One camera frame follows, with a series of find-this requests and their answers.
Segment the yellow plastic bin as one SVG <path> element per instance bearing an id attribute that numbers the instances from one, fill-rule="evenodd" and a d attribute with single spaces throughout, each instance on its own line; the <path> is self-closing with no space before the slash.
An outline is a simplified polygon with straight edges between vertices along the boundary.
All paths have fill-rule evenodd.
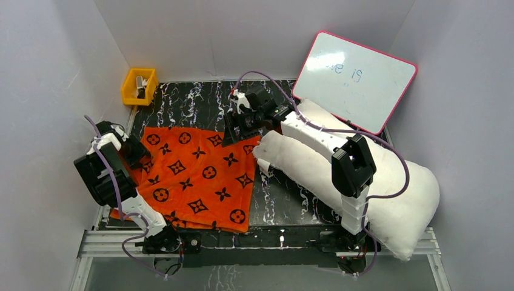
<path id="1" fill-rule="evenodd" d="M 143 76 L 148 80 L 145 99 L 138 99 L 136 77 Z M 155 68 L 131 68 L 121 88 L 122 101 L 125 105 L 149 106 L 153 99 L 159 82 Z"/>

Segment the white clips in bin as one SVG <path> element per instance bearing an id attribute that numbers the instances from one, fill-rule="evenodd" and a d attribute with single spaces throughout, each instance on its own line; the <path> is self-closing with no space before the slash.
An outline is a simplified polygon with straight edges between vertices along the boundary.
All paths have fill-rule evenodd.
<path id="1" fill-rule="evenodd" d="M 137 98 L 145 99 L 145 91 L 147 88 L 148 80 L 144 79 L 143 76 L 139 75 L 136 77 L 136 89 L 137 89 Z"/>

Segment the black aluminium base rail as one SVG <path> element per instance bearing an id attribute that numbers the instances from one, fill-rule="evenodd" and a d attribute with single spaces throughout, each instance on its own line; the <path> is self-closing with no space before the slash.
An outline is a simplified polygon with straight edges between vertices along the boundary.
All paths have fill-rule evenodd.
<path id="1" fill-rule="evenodd" d="M 146 254 L 135 229 L 84 234 L 72 290 L 449 290 L 434 231 L 410 261 L 381 247 L 316 246 L 334 225 L 253 227 L 249 233 L 183 230 L 185 257 Z"/>

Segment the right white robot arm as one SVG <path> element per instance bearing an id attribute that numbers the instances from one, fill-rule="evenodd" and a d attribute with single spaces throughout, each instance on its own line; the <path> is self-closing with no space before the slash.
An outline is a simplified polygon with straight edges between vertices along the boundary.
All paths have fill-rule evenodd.
<path id="1" fill-rule="evenodd" d="M 227 147 L 268 132 L 253 150 L 259 168 L 271 168 L 312 192 L 340 217 L 346 231 L 342 245 L 356 251 L 365 243 L 366 197 L 376 166 L 361 135 L 337 136 L 320 125 L 313 128 L 289 102 L 278 104 L 263 87 L 230 97 L 236 110 L 224 115 L 222 146 Z"/>

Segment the pink framed whiteboard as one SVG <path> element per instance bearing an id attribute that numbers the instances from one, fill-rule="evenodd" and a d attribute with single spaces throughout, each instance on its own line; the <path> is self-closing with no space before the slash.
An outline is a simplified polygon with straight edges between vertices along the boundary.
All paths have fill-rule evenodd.
<path id="1" fill-rule="evenodd" d="M 411 62 L 320 31 L 292 95 L 309 99 L 352 126 L 377 135 L 417 72 Z"/>

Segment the white pillow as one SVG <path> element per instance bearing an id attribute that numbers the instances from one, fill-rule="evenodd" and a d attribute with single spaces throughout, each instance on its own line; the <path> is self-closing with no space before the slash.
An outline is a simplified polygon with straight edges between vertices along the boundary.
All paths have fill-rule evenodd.
<path id="1" fill-rule="evenodd" d="M 404 186 L 403 166 L 393 152 L 371 139 L 366 141 L 377 167 L 369 190 L 373 199 L 367 211 L 371 232 L 396 258 L 409 261 L 438 207 L 438 181 L 429 169 L 407 161 L 408 188 L 398 197 L 388 198 Z M 329 161 L 315 150 L 271 131 L 253 149 L 253 156 L 269 162 L 336 213 L 342 213 L 341 195 L 332 184 Z"/>

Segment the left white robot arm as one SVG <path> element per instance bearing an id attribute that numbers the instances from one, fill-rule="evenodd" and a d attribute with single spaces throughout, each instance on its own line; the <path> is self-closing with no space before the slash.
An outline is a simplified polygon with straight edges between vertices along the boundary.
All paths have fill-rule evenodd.
<path id="1" fill-rule="evenodd" d="M 144 232 L 141 245 L 146 252 L 177 251 L 180 234 L 142 197 L 130 174 L 149 161 L 149 151 L 120 124 L 101 121 L 93 128 L 95 136 L 87 153 L 73 163 L 95 202 L 117 210 L 123 220 L 133 220 Z"/>

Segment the orange patterned pillowcase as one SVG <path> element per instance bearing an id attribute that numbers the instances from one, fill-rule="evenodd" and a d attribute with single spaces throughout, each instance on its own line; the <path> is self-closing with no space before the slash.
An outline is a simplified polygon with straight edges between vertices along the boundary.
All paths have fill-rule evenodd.
<path id="1" fill-rule="evenodd" d="M 223 133 L 146 127 L 152 158 L 132 170 L 139 194 L 174 227 L 246 232 L 261 138 L 222 146 Z"/>

